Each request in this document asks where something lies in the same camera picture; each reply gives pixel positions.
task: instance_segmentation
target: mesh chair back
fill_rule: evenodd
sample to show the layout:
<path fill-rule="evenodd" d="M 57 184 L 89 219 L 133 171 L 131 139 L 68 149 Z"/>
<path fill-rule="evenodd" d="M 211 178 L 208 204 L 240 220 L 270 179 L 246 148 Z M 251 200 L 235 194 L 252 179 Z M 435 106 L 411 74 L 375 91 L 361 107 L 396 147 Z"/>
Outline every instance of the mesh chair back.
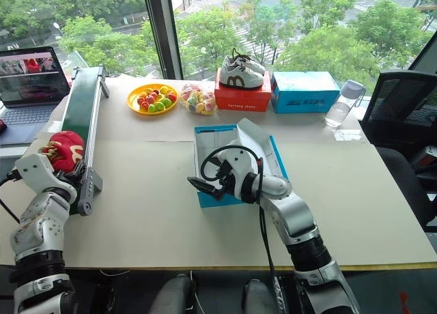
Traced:
<path fill-rule="evenodd" d="M 409 158 L 437 143 L 437 75 L 381 72 L 361 123 L 371 143 Z"/>

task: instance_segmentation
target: plastic bottle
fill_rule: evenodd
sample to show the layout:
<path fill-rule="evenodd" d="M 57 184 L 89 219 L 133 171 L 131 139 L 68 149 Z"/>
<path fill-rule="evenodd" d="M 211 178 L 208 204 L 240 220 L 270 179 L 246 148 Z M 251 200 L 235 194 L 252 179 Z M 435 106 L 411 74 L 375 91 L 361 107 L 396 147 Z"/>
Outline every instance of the plastic bottle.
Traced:
<path fill-rule="evenodd" d="M 366 88 L 361 83 L 348 80 L 340 90 L 340 96 L 326 114 L 326 124 L 336 128 L 340 126 L 356 101 L 366 92 Z"/>

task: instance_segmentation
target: robotic arm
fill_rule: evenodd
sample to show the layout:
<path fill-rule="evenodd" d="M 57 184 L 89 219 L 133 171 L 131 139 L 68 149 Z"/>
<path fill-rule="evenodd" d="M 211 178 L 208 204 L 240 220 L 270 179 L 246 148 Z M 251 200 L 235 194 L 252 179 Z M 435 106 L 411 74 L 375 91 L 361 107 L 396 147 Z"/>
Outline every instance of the robotic arm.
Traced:
<path fill-rule="evenodd" d="M 77 301 L 62 250 L 64 225 L 70 204 L 76 199 L 76 189 L 62 181 L 68 179 L 53 174 L 44 155 L 21 158 L 16 167 L 37 195 L 10 238 L 16 262 L 10 281 L 18 284 L 14 314 L 75 314 Z"/>
<path fill-rule="evenodd" d="M 259 162 L 249 148 L 237 141 L 206 158 L 201 174 L 208 181 L 218 180 L 222 186 L 220 189 L 197 177 L 188 180 L 196 189 L 217 200 L 229 193 L 245 203 L 257 201 L 271 215 L 292 258 L 298 294 L 305 312 L 359 314 L 358 302 L 337 262 L 329 255 L 308 205 L 294 193 L 286 179 L 255 174 L 248 152 Z M 203 174 L 207 161 L 218 166 L 216 177 Z"/>

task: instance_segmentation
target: laptop keyboard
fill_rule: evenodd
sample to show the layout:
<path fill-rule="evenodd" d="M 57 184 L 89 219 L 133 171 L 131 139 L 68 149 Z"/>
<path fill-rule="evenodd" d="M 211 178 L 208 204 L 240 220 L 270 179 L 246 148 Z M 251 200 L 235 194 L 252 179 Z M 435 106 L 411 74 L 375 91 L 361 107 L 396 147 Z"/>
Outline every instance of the laptop keyboard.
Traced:
<path fill-rule="evenodd" d="M 6 109 L 0 118 L 6 125 L 45 123 L 48 121 L 52 111 L 52 106 L 28 109 Z"/>

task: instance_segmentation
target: window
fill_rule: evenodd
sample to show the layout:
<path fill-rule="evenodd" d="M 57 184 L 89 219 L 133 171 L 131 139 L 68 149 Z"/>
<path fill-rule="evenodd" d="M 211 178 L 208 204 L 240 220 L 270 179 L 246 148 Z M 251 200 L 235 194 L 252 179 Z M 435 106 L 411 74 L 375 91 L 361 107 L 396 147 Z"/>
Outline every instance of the window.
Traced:
<path fill-rule="evenodd" d="M 177 0 L 185 79 L 215 79 L 232 48 L 269 71 L 329 71 L 339 85 L 406 69 L 434 34 L 437 0 Z"/>
<path fill-rule="evenodd" d="M 0 49 L 53 46 L 66 74 L 161 77 L 145 0 L 0 0 Z"/>

